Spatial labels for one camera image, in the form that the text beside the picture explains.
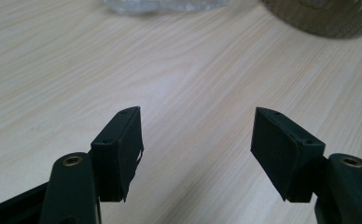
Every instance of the light wooden surface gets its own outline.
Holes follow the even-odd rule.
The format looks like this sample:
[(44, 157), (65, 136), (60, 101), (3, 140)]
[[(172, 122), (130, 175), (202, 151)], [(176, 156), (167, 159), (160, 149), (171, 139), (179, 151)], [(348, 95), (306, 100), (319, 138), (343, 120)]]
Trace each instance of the light wooden surface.
[(362, 37), (325, 39), (257, 0), (142, 17), (99, 0), (0, 1), (0, 202), (140, 105), (146, 148), (109, 223), (315, 223), (250, 153), (256, 106), (362, 158)]

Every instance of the wood grain surface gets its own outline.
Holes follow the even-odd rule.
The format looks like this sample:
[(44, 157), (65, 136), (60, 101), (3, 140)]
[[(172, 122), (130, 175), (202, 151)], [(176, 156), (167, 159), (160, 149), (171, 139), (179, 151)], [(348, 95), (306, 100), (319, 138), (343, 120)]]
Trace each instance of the wood grain surface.
[(145, 156), (109, 223), (316, 223), (250, 150), (256, 106), (362, 158), (362, 37), (303, 33), (257, 0), (119, 16), (99, 0), (0, 1), (0, 202), (140, 105)]

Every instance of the roll of tape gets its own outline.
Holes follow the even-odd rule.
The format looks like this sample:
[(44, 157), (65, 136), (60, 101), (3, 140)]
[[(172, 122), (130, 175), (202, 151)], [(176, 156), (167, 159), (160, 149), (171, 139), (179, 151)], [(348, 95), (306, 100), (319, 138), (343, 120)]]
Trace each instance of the roll of tape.
[(311, 34), (362, 35), (362, 0), (262, 0), (281, 20)]

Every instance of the tape roll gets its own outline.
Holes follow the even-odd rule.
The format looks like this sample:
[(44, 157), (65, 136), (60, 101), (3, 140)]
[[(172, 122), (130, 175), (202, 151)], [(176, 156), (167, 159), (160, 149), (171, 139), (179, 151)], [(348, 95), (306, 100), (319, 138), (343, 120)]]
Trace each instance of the tape roll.
[(362, 35), (362, 0), (262, 0), (281, 20), (314, 35)]

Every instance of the wooden table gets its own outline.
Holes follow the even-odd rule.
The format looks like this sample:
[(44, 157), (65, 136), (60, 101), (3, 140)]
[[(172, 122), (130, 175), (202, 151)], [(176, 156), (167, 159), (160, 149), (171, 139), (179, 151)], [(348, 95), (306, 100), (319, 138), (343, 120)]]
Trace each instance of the wooden table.
[(362, 158), (362, 37), (326, 39), (257, 0), (119, 16), (99, 0), (0, 1), (0, 202), (87, 152), (140, 105), (146, 148), (108, 223), (316, 223), (284, 203), (250, 150), (256, 106)]

